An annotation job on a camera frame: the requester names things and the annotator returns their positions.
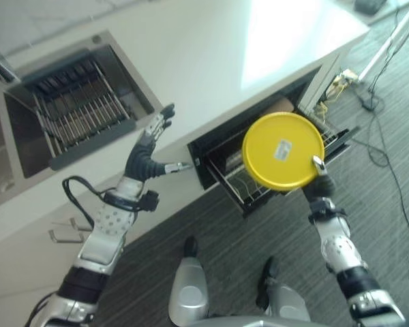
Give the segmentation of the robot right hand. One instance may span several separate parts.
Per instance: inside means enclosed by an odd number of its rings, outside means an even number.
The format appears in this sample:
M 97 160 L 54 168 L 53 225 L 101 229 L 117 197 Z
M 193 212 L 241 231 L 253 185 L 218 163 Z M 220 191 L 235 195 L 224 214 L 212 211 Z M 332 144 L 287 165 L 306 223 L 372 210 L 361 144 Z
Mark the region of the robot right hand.
M 330 198 L 335 192 L 335 181 L 329 175 L 325 163 L 318 156 L 313 156 L 315 167 L 315 177 L 304 187 L 302 187 L 305 199 L 308 202 L 315 202 L 320 198 Z

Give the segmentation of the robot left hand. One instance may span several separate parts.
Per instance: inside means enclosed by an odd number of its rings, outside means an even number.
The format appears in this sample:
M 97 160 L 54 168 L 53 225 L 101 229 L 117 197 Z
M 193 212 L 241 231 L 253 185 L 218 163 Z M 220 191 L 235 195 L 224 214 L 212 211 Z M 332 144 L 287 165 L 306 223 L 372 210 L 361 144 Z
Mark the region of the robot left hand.
M 174 115 L 175 105 L 168 104 L 143 129 L 127 158 L 123 176 L 115 189 L 118 196 L 128 200 L 136 199 L 147 180 L 192 168 L 186 162 L 160 163 L 152 158 L 157 140 L 171 126 Z

